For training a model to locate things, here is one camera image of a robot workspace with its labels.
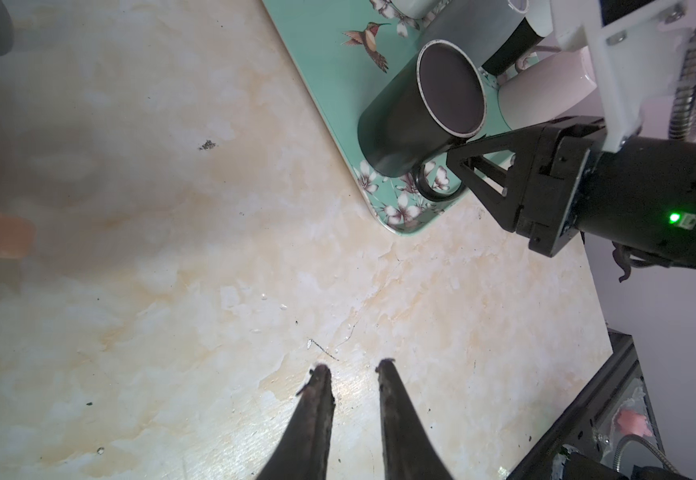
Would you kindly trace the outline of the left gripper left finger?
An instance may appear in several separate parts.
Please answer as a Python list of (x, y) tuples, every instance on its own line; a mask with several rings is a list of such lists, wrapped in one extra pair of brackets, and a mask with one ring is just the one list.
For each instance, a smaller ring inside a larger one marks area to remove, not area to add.
[(335, 411), (329, 367), (316, 365), (297, 396), (299, 402), (289, 424), (257, 479), (327, 477)]

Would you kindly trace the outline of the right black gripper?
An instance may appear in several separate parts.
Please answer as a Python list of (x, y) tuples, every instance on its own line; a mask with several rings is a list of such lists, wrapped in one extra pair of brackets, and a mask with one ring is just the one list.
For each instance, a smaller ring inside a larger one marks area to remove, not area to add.
[(566, 117), (449, 151), (447, 167), (499, 226), (552, 257), (577, 233), (611, 241), (625, 272), (696, 270), (696, 143), (642, 136), (606, 152), (593, 117)]

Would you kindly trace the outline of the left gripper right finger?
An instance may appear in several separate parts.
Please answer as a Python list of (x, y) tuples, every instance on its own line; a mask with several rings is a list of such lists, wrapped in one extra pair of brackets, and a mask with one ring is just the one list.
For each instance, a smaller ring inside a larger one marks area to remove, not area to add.
[(385, 478), (452, 479), (426, 434), (394, 360), (381, 360), (376, 373)]

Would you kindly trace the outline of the black mug white inside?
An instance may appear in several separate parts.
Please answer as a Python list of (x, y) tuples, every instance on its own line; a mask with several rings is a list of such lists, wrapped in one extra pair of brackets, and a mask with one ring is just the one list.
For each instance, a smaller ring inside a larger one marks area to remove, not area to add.
[(425, 163), (466, 144), (487, 117), (484, 85), (469, 57), (455, 44), (433, 40), (394, 77), (360, 116), (358, 140), (365, 160), (387, 177), (409, 174), (425, 199), (457, 199), (427, 182)]

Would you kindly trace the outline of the light grey mug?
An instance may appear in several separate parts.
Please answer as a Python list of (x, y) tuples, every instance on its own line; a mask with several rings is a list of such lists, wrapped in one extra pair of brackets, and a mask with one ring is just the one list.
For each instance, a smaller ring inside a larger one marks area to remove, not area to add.
[(423, 30), (419, 46), (446, 40), (481, 67), (524, 20), (525, 0), (452, 0)]

